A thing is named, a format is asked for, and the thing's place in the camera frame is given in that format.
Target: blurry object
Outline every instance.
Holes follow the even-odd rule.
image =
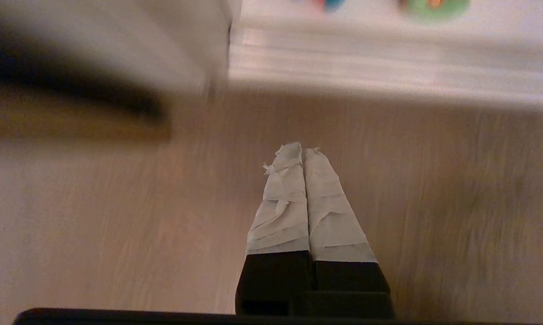
[[[125,108],[60,91],[0,83],[0,139],[156,142],[170,138],[167,115],[150,119]]]
[[[423,23],[436,23],[462,16],[470,0],[401,0],[400,8]]]
[[[20,33],[0,26],[0,85],[51,92],[106,107],[108,111],[126,111],[142,119],[160,121],[156,91],[89,70],[76,61],[59,57],[51,49]]]
[[[49,74],[74,79],[204,94],[225,75],[232,7],[197,0],[0,1],[0,44],[23,44],[15,63],[26,74],[30,64],[23,60],[32,56],[41,73],[44,65]]]
[[[325,12],[335,12],[345,0],[320,0],[320,2],[323,2],[323,10]]]

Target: green toy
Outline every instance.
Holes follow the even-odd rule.
[[[439,23],[462,16],[470,0],[402,0],[404,11],[422,23]]]

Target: black plastic part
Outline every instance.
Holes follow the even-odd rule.
[[[314,265],[319,291],[390,294],[390,286],[378,263],[315,261]]]
[[[292,315],[294,299],[313,288],[309,251],[248,255],[236,291],[238,315]]]
[[[383,292],[304,292],[296,300],[296,316],[394,319],[390,295]]]
[[[13,325],[454,325],[447,321],[334,319],[35,308],[20,313]]]

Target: wooden floor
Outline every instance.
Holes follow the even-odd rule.
[[[543,113],[242,94],[168,144],[0,143],[0,324],[35,306],[234,312],[263,163],[319,146],[403,319],[543,322]]]

